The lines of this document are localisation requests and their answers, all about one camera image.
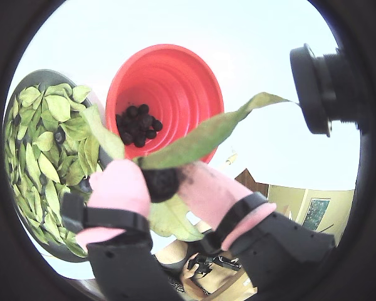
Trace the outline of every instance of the red bowl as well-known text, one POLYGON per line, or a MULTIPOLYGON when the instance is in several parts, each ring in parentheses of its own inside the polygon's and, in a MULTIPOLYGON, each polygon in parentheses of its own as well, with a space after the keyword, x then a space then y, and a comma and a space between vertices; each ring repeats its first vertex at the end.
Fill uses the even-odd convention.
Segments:
MULTIPOLYGON (((142 148, 126 146, 128 159, 157 151, 224 111, 212 70, 195 53, 176 45, 148 47, 121 66, 107 95, 107 128, 118 134, 115 115, 143 103, 149 106, 149 114, 163 123, 163 129, 142 148)), ((215 151, 202 160, 208 163, 215 151)))

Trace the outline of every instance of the black berry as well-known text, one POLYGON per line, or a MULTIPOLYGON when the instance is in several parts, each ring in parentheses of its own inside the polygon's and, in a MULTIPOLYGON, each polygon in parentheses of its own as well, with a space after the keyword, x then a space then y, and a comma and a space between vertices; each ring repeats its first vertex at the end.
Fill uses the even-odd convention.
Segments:
POLYGON ((149 113, 149 106, 146 104, 140 105, 138 108, 138 113, 140 115, 148 114, 149 113))
POLYGON ((157 133, 155 130, 147 130, 146 131, 146 138, 148 139, 155 139, 157 136, 157 133))
POLYGON ((127 132, 120 134, 120 137, 125 145, 130 145, 133 142, 133 137, 127 132))
POLYGON ((19 114, 17 114, 17 116, 15 116, 14 118, 14 125, 17 127, 19 125, 21 121, 21 116, 19 116, 19 114))
POLYGON ((156 132, 159 132, 163 129, 163 124, 161 121, 159 120, 155 120, 152 124, 152 127, 153 129, 156 131, 156 132))
POLYGON ((141 116, 139 120, 139 127, 141 130, 148 130, 151 125, 152 125, 152 116, 148 114, 141 116))
POLYGON ((89 177, 86 179, 82 179, 78 185, 83 193, 92 192, 92 188, 90 187, 90 183, 89 183, 89 177))
POLYGON ((133 144, 136 147, 144 147, 145 143, 146 143, 146 136, 144 136, 142 134, 139 135, 138 137, 136 137, 135 140, 133 141, 133 144))
POLYGON ((46 185, 48 183, 48 178, 44 174, 40 174, 39 181, 40 184, 46 185))
POLYGON ((58 127, 57 131, 55 132, 55 141, 59 144, 62 144, 65 141, 65 133, 61 127, 58 127))
POLYGON ((138 116, 138 108, 134 105, 131 105, 127 108, 127 115, 131 118, 138 116))

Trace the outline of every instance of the green leaf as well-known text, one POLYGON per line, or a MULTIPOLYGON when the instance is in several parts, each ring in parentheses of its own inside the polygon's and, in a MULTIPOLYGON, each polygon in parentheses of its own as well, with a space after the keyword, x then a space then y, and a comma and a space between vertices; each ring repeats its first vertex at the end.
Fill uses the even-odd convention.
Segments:
POLYGON ((48 152, 52 148, 54 141, 52 132, 44 132, 33 144, 36 144, 42 152, 48 152))
POLYGON ((40 183, 40 180, 39 180, 40 169, 39 169, 38 162, 36 161, 34 157, 32 146, 30 143, 26 144, 25 159, 26 159, 26 168, 28 170, 28 174, 32 178, 36 187, 38 188, 38 191, 40 192, 42 190, 42 184, 40 183))
POLYGON ((71 164, 66 175, 66 185, 74 186, 81 182, 84 176, 83 169, 81 167, 80 161, 76 160, 71 164))
POLYGON ((90 135, 88 124, 82 119, 81 115, 77 115, 69 119, 67 122, 61 124, 64 132, 73 140, 81 141, 90 135))
POLYGON ((19 94, 19 102, 22 103, 23 107, 30 106, 40 95, 40 91, 35 87, 28 87, 21 91, 19 94))
POLYGON ((22 140, 25 136, 26 130, 28 129, 27 125, 20 125, 18 128, 18 133, 17 133, 17 139, 22 140))
POLYGON ((60 201, 53 181, 48 181, 44 189, 44 195, 46 196, 46 200, 50 208, 53 210, 53 213, 60 218, 60 201))
POLYGON ((67 96, 67 93, 65 92, 65 90, 63 89, 63 96, 68 100, 68 102, 70 103, 70 106, 71 106, 71 110, 72 111, 83 111, 84 109, 86 109, 86 107, 82 104, 82 103, 78 103, 78 102, 74 102, 71 100, 70 97, 67 96))
POLYGON ((92 172, 95 172, 99 159, 99 141, 95 138, 95 136, 90 135, 88 138, 86 138, 84 152, 90 169, 92 172))
POLYGON ((60 159, 60 153, 58 152, 57 145, 54 143, 48 152, 43 152, 49 161, 57 168, 58 161, 60 159))
POLYGON ((85 140, 80 142, 79 148, 78 148, 78 158, 80 160, 80 164, 83 170, 83 173, 85 174, 85 177, 88 177, 93 171, 90 168, 90 165, 85 157, 85 140))
POLYGON ((49 161, 46 156, 41 153, 38 159, 39 167, 41 172, 48 178, 54 182, 60 183, 60 179, 58 177, 57 171, 52 163, 49 161))
POLYGON ((41 92, 39 97, 32 103, 32 108, 34 110, 36 110, 40 106, 40 103, 42 102, 42 99, 43 99, 43 95, 44 93, 41 92))
POLYGON ((259 93, 237 111, 207 119, 185 137, 146 157, 136 159, 135 162, 139 162, 142 169, 164 169, 194 162, 226 140, 238 122, 248 116, 253 109, 288 101, 276 95, 259 93))
POLYGON ((46 90, 45 95, 59 95, 63 96, 63 90, 66 91, 67 95, 70 96, 73 93, 71 86, 67 83, 60 83, 56 86, 49 86, 46 90))
POLYGON ((19 124, 20 126, 21 125, 26 125, 28 126, 29 123, 31 122, 32 118, 33 118, 33 115, 35 114, 35 110, 32 109, 32 108, 29 108, 27 110, 21 110, 19 112, 19 116, 21 117, 21 123, 19 124))
POLYGON ((77 160, 77 158, 78 156, 68 156, 67 158, 65 158, 64 161, 58 167, 58 175, 60 177, 64 177, 67 174, 68 168, 70 167, 72 162, 77 160))
POLYGON ((14 96, 14 104, 13 104, 13 118, 15 118, 18 114, 19 111, 19 106, 18 106, 18 101, 17 101, 17 96, 14 96))
POLYGON ((91 88, 87 86, 76 86, 73 88, 73 100, 78 103, 82 103, 86 96, 91 92, 91 88))
POLYGON ((80 114, 89 125, 92 134, 99 141, 103 150, 112 159, 124 159, 124 144, 118 135, 103 126, 97 105, 86 108, 80 114))
POLYGON ((50 113, 57 121, 64 122, 71 118, 71 107, 67 99, 59 95, 48 95, 45 96, 45 99, 48 102, 50 113))
POLYGON ((178 240, 201 240, 199 232, 186 218, 189 208, 178 195, 163 203, 152 203, 148 217, 150 229, 160 236, 175 235, 178 240))
POLYGON ((41 118, 44 127, 46 127, 49 131, 55 132, 57 130, 58 121, 51 115, 49 110, 42 111, 41 118))
POLYGON ((50 232, 55 238, 56 241, 59 243, 63 242, 63 239, 60 236, 60 232, 58 231, 58 227, 55 221, 55 218, 53 215, 50 214, 50 211, 48 211, 49 214, 46 215, 44 218, 44 224, 43 227, 46 229, 47 232, 50 232))
POLYGON ((35 213, 36 213, 36 220, 40 223, 43 222, 43 209, 42 209, 42 202, 40 200, 40 195, 36 187, 32 187, 31 191, 34 195, 34 203, 35 203, 35 213))

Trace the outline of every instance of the bay leaf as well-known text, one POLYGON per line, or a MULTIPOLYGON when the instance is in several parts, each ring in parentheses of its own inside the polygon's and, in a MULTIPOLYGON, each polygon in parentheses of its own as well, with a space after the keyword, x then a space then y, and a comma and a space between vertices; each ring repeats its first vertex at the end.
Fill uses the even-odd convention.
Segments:
POLYGON ((82 140, 80 142, 80 146, 78 148, 78 159, 80 161, 83 173, 85 174, 85 177, 88 177, 91 173, 92 170, 90 168, 90 165, 85 157, 85 140, 82 140))
POLYGON ((40 95, 37 97, 37 99, 32 103, 32 108, 34 109, 34 110, 36 110, 39 106, 40 106, 40 104, 41 104, 41 102, 42 102, 42 99, 43 99, 43 95, 44 95, 44 93, 43 93, 43 91, 40 93, 40 95))
POLYGON ((64 177, 68 172, 68 168, 75 160, 77 160, 77 158, 78 156, 68 156, 67 158, 65 158, 64 161, 58 167, 58 175, 60 177, 64 177))
POLYGON ((48 152, 54 144, 54 137, 52 132, 42 133, 33 144, 36 144, 43 152, 48 152))
POLYGON ((203 234, 186 218, 189 208, 178 195, 150 206, 150 229, 160 236, 175 235, 181 241, 201 240, 203 234))
POLYGON ((82 103, 74 102, 70 97, 68 97, 67 93, 63 89, 63 96, 68 100, 71 106, 72 111, 82 111, 86 109, 86 107, 82 103))
POLYGON ((67 83, 60 83, 59 85, 49 86, 46 89, 45 95, 59 95, 63 96, 63 90, 70 96, 73 93, 71 86, 67 83))
POLYGON ((23 107, 30 106, 40 95, 40 91, 35 87, 28 87, 19 93, 18 99, 23 107))
POLYGON ((97 105, 86 108, 80 114, 103 150, 112 159, 124 159, 124 143, 118 135, 103 126, 97 105))
POLYGON ((201 122, 185 137, 145 157, 136 158, 142 169, 178 167, 199 160, 226 140, 237 126, 256 108, 279 102, 288 102, 279 96, 259 93, 235 112, 223 113, 201 122))
POLYGON ((17 96, 14 96, 14 104, 13 104, 13 118, 15 118, 18 114, 19 106, 17 101, 17 96))
POLYGON ((59 243, 63 242, 63 239, 60 236, 60 232, 58 231, 56 221, 51 214, 46 215, 43 227, 47 232, 50 232, 54 236, 56 241, 58 241, 59 243))
POLYGON ((57 121, 64 122, 71 118, 71 107, 66 98, 59 95, 48 95, 45 96, 45 99, 48 102, 51 115, 57 121))
POLYGON ((95 136, 89 135, 88 138, 86 138, 84 152, 90 169, 92 172, 95 172, 99 159, 99 141, 95 138, 95 136))
POLYGON ((87 86, 76 86, 73 88, 72 97, 75 102, 82 103, 88 94, 91 92, 91 88, 87 86))
POLYGON ((79 182, 81 182, 84 175, 85 174, 81 167, 80 161, 76 160, 74 163, 71 164, 70 168, 68 168, 68 172, 66 175, 66 185, 77 185, 79 182))
POLYGON ((27 125, 20 125, 18 128, 18 133, 17 133, 17 139, 22 140, 25 136, 26 130, 28 129, 27 125))
POLYGON ((60 179, 58 177, 57 171, 49 159, 41 153, 38 159, 39 167, 41 172, 48 178, 54 182, 59 183, 60 179))
POLYGON ((58 199, 57 191, 53 181, 48 181, 45 189, 44 195, 46 196, 46 200, 48 205, 53 210, 53 213, 57 215, 57 217, 61 220, 60 217, 60 200, 58 199))
POLYGON ((38 191, 40 192, 42 190, 42 184, 40 183, 40 180, 39 180, 40 169, 39 169, 38 162, 36 161, 34 157, 32 146, 30 143, 26 144, 25 159, 26 159, 26 168, 28 170, 28 174, 32 178, 36 187, 38 188, 38 191))
POLYGON ((19 116, 21 117, 21 123, 19 125, 26 125, 31 122, 33 115, 35 114, 35 110, 32 108, 28 108, 27 110, 23 110, 19 113, 19 116))

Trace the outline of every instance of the dried leaf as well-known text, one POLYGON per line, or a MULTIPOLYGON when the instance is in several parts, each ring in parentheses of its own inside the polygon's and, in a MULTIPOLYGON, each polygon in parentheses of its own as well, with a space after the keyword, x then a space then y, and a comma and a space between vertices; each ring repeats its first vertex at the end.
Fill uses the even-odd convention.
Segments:
POLYGON ((103 126, 97 105, 86 108, 80 114, 103 150, 112 159, 124 159, 124 144, 118 135, 103 126))
POLYGON ((76 86, 73 88, 73 100, 78 103, 82 103, 86 97, 88 96, 89 92, 91 92, 91 88, 87 86, 76 86))
POLYGON ((152 203, 148 217, 150 229, 160 236, 175 235, 178 240, 201 240, 199 232, 186 218, 189 208, 178 195, 163 203, 152 203))
POLYGON ((48 95, 44 97, 48 102, 51 115, 60 122, 67 121, 71 118, 70 104, 67 99, 59 95, 48 95))
POLYGON ((38 159, 39 167, 41 172, 48 178, 54 182, 60 183, 60 179, 58 177, 57 171, 52 163, 49 161, 46 156, 41 153, 38 159))
POLYGON ((42 133, 33 144, 36 144, 43 152, 48 152, 54 144, 54 137, 52 132, 42 133))
POLYGON ((86 138, 84 152, 90 169, 92 172, 95 172, 99 159, 99 141, 95 138, 95 136, 90 135, 88 138, 86 138))
POLYGON ((136 159, 142 169, 163 169, 178 167, 199 160, 226 140, 237 126, 255 108, 279 102, 288 102, 279 96, 265 92, 255 95, 249 102, 235 112, 219 114, 199 124, 185 137, 136 159))
POLYGON ((63 89, 67 92, 67 95, 70 96, 73 93, 71 86, 67 83, 60 83, 56 86, 49 86, 46 90, 45 95, 59 95, 63 96, 63 89))
POLYGON ((40 183, 40 180, 39 180, 40 169, 39 169, 38 162, 36 161, 34 157, 32 146, 29 143, 26 144, 25 159, 26 159, 26 168, 28 170, 28 174, 34 181, 36 187, 38 188, 38 191, 41 192, 42 184, 40 183))
POLYGON ((80 161, 76 160, 74 163, 71 164, 70 168, 68 169, 68 173, 66 175, 66 185, 77 185, 79 182, 81 182, 84 175, 85 174, 81 167, 80 161))
POLYGON ((23 107, 30 106, 40 95, 40 91, 35 87, 28 87, 19 94, 19 102, 23 107))

